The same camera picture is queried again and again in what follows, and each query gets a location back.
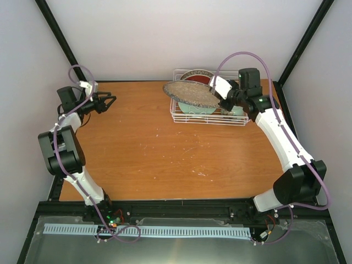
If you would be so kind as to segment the light green bowl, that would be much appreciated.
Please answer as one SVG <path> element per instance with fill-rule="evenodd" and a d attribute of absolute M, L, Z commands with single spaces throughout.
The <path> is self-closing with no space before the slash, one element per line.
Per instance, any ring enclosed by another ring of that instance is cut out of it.
<path fill-rule="evenodd" d="M 234 106 L 231 111 L 228 111 L 226 109 L 221 109 L 221 115 L 225 116 L 243 116 L 244 111 L 243 108 L 240 106 Z"/>

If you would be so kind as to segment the large speckled grey plate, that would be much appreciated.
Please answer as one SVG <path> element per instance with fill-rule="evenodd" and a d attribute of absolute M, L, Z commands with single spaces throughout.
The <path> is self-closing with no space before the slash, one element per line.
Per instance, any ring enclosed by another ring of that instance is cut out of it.
<path fill-rule="evenodd" d="M 200 108 L 217 108 L 219 99 L 203 83 L 187 80 L 171 81 L 163 85 L 163 92 L 177 102 Z"/>

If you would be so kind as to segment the red and teal plate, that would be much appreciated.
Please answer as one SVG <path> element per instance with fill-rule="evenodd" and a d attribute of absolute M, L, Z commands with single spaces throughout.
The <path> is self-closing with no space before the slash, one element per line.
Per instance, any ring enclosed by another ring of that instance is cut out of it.
<path fill-rule="evenodd" d="M 203 83 L 207 85 L 210 82 L 211 77 L 205 76 L 205 75 L 192 75 L 192 76 L 186 77 L 184 80 L 195 81 L 195 82 Z"/>

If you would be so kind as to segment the floral patterned plate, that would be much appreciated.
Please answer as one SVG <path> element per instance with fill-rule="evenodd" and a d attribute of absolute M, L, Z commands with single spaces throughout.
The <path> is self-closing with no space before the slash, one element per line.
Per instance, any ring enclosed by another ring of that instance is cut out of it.
<path fill-rule="evenodd" d="M 193 69 L 193 70 L 189 70 L 187 72 L 185 72 L 180 79 L 184 80 L 186 77 L 192 76 L 192 75 L 205 75 L 205 76 L 209 76 L 209 77 L 213 77 L 214 73 L 212 73 L 211 71 L 208 70 L 204 70 L 204 69 Z"/>

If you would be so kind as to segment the light green flower plate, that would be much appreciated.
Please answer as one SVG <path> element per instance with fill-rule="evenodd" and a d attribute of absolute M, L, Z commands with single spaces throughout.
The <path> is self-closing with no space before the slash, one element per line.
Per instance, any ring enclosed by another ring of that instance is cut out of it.
<path fill-rule="evenodd" d="M 212 114 L 216 110 L 216 108 L 195 107 L 195 106 L 181 103 L 181 102 L 178 102 L 178 106 L 184 114 L 209 115 L 209 114 Z"/>

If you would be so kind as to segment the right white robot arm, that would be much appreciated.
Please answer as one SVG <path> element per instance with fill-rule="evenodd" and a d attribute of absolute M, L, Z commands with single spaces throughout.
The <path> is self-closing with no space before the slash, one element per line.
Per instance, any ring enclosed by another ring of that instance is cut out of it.
<path fill-rule="evenodd" d="M 214 76 L 210 85 L 222 108 L 228 111 L 234 106 L 243 108 L 267 136 L 282 166 L 283 174 L 273 187 L 253 198 L 257 211 L 266 212 L 284 206 L 308 208 L 306 200 L 316 197 L 322 190 L 326 165 L 314 160 L 302 147 L 276 100 L 263 94 L 259 70 L 239 70 L 238 81 Z"/>

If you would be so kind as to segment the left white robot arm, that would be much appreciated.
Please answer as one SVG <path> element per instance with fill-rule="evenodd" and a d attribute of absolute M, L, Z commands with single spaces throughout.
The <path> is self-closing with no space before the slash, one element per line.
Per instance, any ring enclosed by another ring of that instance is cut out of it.
<path fill-rule="evenodd" d="M 76 98 L 74 87 L 57 90 L 63 112 L 58 113 L 54 127 L 38 136 L 45 165 L 50 174 L 69 182 L 83 197 L 85 206 L 93 210 L 102 221 L 114 216 L 114 207 L 106 192 L 98 186 L 86 169 L 86 159 L 76 132 L 84 117 L 95 111 L 104 113 L 117 99 L 110 92 L 99 92 L 97 86 L 81 82 L 82 95 Z"/>

